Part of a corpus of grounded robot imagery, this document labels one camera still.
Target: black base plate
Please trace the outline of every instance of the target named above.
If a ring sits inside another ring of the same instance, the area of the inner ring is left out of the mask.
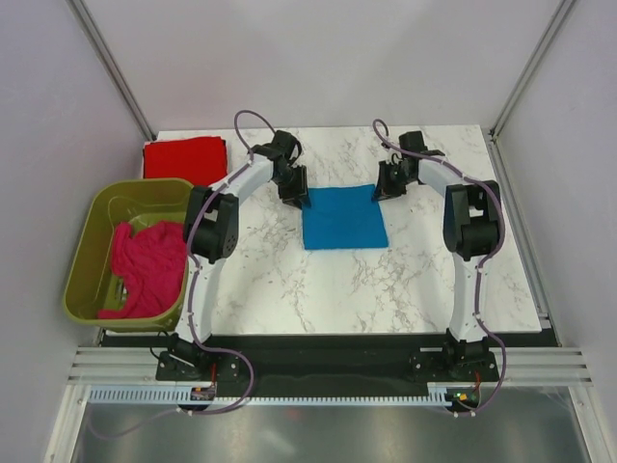
[[[412,354],[411,363],[414,381],[417,382],[474,383],[476,372],[480,374],[482,382],[494,382],[499,379],[495,355],[492,352],[489,352],[486,362],[449,367],[441,351],[417,351]]]

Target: laundry basket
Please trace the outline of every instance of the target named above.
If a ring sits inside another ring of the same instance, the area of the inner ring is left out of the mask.
[[[184,222],[193,185],[179,178],[129,180],[101,190],[90,207],[86,225],[68,276],[64,306],[78,323],[117,332],[171,331],[177,324],[188,266],[182,290],[164,313],[150,318],[98,319],[101,309],[119,310],[126,301],[122,279],[111,271],[114,229],[128,222],[134,232],[162,220]]]

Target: metal floor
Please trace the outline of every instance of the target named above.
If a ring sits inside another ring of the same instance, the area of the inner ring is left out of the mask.
[[[114,433],[165,409],[89,405]],[[82,429],[75,462],[589,462],[568,391],[507,389],[476,418],[416,407],[248,406],[173,414],[112,442]]]

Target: table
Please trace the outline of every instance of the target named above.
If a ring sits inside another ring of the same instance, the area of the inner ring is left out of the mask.
[[[390,138],[421,129],[430,150],[442,150],[466,174],[495,178],[477,125],[397,126]],[[298,161],[310,187],[375,183],[387,152],[370,127],[284,128],[301,141]],[[249,144],[271,140],[268,129],[247,129]],[[246,150],[233,130],[163,131],[159,140],[221,136],[229,168]],[[454,267],[442,238],[443,199],[426,185],[380,203],[389,236],[381,250],[305,251],[301,211],[285,206],[274,183],[240,208],[240,237],[221,276],[215,334],[352,334],[444,332],[453,304]],[[534,301],[509,225],[490,267],[486,311],[499,332],[540,331]]]

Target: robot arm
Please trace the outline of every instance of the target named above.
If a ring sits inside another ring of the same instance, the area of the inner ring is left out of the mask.
[[[209,187],[196,186],[191,192],[184,223],[184,239],[188,239],[190,230],[199,222],[191,250],[201,269],[198,280],[192,285],[197,268],[194,260],[188,259],[189,287],[175,328],[177,337],[182,341],[192,343],[194,340],[189,324],[191,316],[200,342],[207,340],[212,333],[212,309],[221,270],[238,241],[240,205],[257,188],[273,180],[278,185],[279,197],[284,204],[299,208],[310,206],[307,169],[304,166],[293,167],[302,152],[302,146],[295,137],[278,130],[271,143],[257,145],[252,150],[255,156],[248,167],[237,169]],[[216,196],[205,216],[198,217],[207,199],[221,186],[225,186],[225,190]],[[192,302],[192,313],[188,310],[189,302]]]
[[[424,146],[420,131],[407,132],[399,137],[403,150],[425,156],[443,156],[438,150]],[[406,185],[419,182],[431,186],[444,198],[443,240],[454,260],[454,308],[447,330],[445,353],[451,365],[483,361],[488,355],[485,332],[475,317],[477,265],[490,254],[499,240],[496,205],[486,192],[475,184],[462,181],[442,163],[432,159],[418,159],[403,154],[396,161],[380,162],[379,180],[374,201],[396,198],[407,193]],[[484,182],[499,198],[496,182]],[[483,312],[489,263],[482,269],[479,306]]]

